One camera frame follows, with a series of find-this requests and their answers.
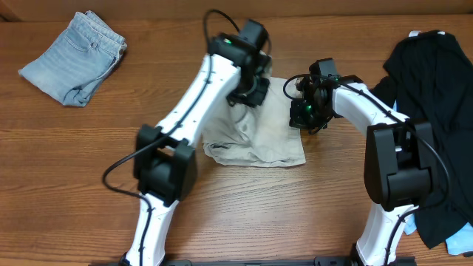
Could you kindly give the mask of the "beige khaki shorts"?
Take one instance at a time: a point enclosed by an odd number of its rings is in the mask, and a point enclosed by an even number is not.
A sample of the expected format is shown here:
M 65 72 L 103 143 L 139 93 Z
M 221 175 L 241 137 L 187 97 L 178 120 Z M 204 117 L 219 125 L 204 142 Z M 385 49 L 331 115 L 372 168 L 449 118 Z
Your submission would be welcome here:
M 251 108 L 222 101 L 203 130 L 203 151 L 224 166 L 291 167 L 306 163 L 299 129 L 289 126 L 290 99 L 284 78 L 270 81 L 262 105 Z

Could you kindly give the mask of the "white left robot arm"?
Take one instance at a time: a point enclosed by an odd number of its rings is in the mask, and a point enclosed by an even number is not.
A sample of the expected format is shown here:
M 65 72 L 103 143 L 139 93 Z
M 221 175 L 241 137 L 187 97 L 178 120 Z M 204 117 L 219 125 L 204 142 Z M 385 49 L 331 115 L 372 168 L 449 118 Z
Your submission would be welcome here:
M 136 137 L 133 175 L 138 181 L 140 213 L 135 237 L 120 265 L 161 265 L 174 210 L 197 178 L 196 146 L 220 103 L 262 104 L 269 80 L 263 77 L 270 57 L 262 24 L 247 20 L 236 34 L 220 33 L 196 78 L 173 110 L 155 127 L 144 125 Z

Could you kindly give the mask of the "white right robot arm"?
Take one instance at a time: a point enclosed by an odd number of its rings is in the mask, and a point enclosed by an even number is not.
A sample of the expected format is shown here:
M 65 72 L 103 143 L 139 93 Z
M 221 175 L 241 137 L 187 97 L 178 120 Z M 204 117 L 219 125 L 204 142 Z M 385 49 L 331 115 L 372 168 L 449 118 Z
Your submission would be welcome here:
M 364 186 L 372 205 L 364 232 L 349 256 L 319 256 L 315 265 L 414 265 L 413 258 L 397 257 L 396 248 L 437 185 L 431 125 L 395 111 L 357 76 L 341 76 L 332 58 L 286 84 L 300 93 L 291 97 L 290 126 L 316 134 L 344 117 L 366 138 Z

